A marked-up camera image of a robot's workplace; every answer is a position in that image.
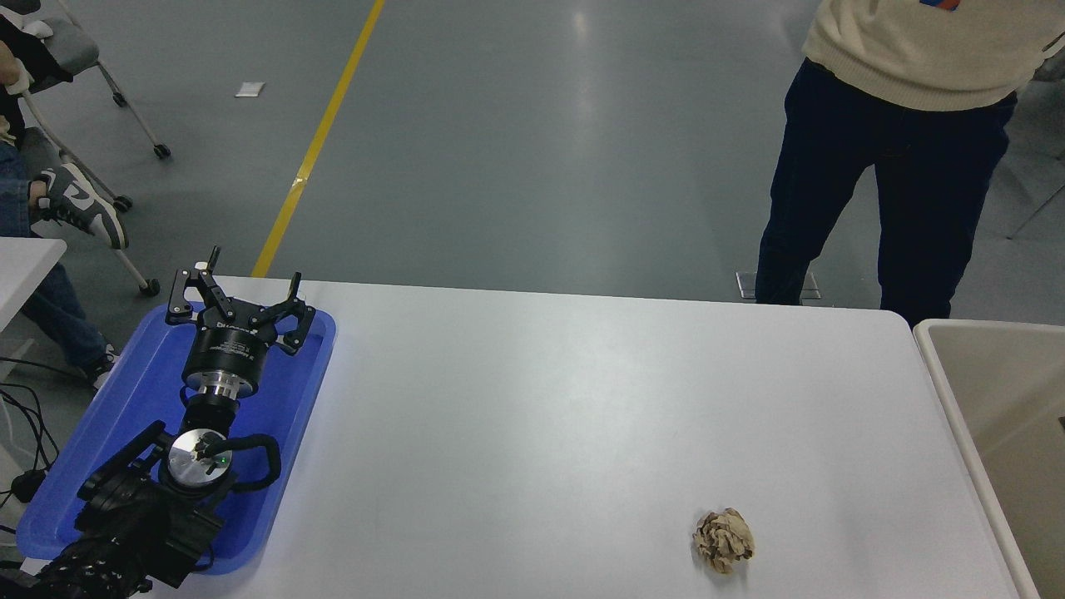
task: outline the gray floor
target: gray floor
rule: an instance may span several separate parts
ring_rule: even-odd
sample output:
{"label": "gray floor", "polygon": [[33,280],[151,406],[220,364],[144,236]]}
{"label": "gray floor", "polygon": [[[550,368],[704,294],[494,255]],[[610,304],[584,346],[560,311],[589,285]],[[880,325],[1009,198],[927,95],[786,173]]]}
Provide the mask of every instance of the gray floor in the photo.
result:
{"label": "gray floor", "polygon": [[[739,300],[755,266],[782,101],[816,0],[386,3],[271,276]],[[174,157],[158,161],[88,71],[37,98],[54,128],[134,198],[131,258],[169,285],[224,247],[247,275],[370,13],[355,2],[76,5]],[[236,99],[242,81],[261,98]],[[987,199],[955,317],[1065,324],[1065,87],[1032,84]],[[875,188],[863,179],[822,258],[824,300],[878,305]],[[64,263],[125,342],[158,298],[69,227]],[[3,337],[36,336],[16,321]],[[34,357],[61,362],[47,340]],[[89,393],[20,369],[69,435]]]}

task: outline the chair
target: chair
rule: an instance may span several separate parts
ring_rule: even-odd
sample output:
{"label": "chair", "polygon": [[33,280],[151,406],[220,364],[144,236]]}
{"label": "chair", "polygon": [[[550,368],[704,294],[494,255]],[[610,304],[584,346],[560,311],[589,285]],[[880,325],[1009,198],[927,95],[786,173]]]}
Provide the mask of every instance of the chair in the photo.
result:
{"label": "chair", "polygon": [[[89,37],[85,31],[81,28],[78,19],[71,13],[66,0],[56,0],[66,18],[61,17],[48,17],[43,19],[43,21],[52,30],[52,35],[42,39],[45,47],[48,49],[49,53],[55,59],[64,70],[70,75],[77,77],[79,74],[92,68],[98,67],[100,72],[103,75],[103,79],[108,82],[108,86],[111,87],[112,98],[115,103],[122,108],[130,109],[133,116],[137,119],[141,128],[148,135],[149,141],[152,143],[152,149],[155,156],[162,160],[170,156],[170,149],[159,141],[155,134],[152,132],[148,123],[141,116],[136,108],[130,103],[127,99],[125,92],[118,86],[114,78],[104,67],[103,63],[99,59],[100,50],[96,45],[96,42]],[[14,13],[19,15],[30,15],[40,10],[39,0],[0,0],[0,6],[3,6]],[[60,156],[63,160],[68,160],[77,164],[83,173],[93,181],[93,185],[97,188],[98,191],[102,192],[105,198],[114,204],[115,208],[120,212],[126,212],[132,208],[133,203],[124,195],[118,195],[114,193],[106,183],[104,183],[100,177],[98,177],[92,168],[89,168],[83,160],[81,160],[71,149],[67,146],[60,137],[55,134],[55,131],[51,128],[48,122],[45,119],[40,110],[33,101],[33,94],[48,90],[55,84],[60,83],[58,79],[48,77],[42,81],[35,81],[30,88],[22,92],[21,98],[26,103],[26,107],[33,114],[34,119],[40,125],[48,139],[59,147]]]}
{"label": "chair", "polygon": [[[22,148],[19,150],[19,153],[22,155],[22,161],[26,163],[26,171],[28,173],[39,173],[45,168],[59,166],[62,162],[65,162],[62,155],[56,151],[55,146],[36,127],[27,128],[22,136]],[[112,252],[115,253],[115,256],[126,268],[126,271],[136,281],[142,295],[148,297],[159,295],[159,279],[152,278],[146,280],[124,250],[112,249]]]}

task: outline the chair wheel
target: chair wheel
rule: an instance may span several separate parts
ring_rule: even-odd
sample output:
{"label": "chair wheel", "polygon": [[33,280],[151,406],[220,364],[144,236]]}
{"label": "chair wheel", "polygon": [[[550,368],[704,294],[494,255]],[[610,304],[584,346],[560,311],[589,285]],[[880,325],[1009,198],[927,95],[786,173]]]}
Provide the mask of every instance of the chair wheel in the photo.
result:
{"label": "chair wheel", "polygon": [[119,195],[111,200],[111,205],[119,212],[129,212],[133,208],[133,200],[125,195]]}
{"label": "chair wheel", "polygon": [[153,278],[148,281],[148,287],[141,288],[141,295],[145,297],[154,297],[159,295],[159,279]]}

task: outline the white bin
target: white bin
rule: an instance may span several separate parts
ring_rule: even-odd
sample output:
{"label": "white bin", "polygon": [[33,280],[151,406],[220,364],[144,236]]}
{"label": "white bin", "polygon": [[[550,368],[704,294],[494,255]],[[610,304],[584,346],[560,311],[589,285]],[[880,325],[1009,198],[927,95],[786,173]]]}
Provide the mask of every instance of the white bin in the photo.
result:
{"label": "white bin", "polygon": [[931,320],[914,335],[1021,597],[1065,598],[1065,327]]}

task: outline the beige sweater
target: beige sweater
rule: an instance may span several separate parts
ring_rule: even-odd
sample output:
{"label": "beige sweater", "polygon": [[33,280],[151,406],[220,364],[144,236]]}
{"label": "beige sweater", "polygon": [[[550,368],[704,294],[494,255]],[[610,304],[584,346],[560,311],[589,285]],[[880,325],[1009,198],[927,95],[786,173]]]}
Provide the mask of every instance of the beige sweater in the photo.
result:
{"label": "beige sweater", "polygon": [[1063,33],[1065,0],[961,0],[953,11],[920,0],[822,0],[803,51],[878,98],[954,111],[1027,83],[1065,44]]}

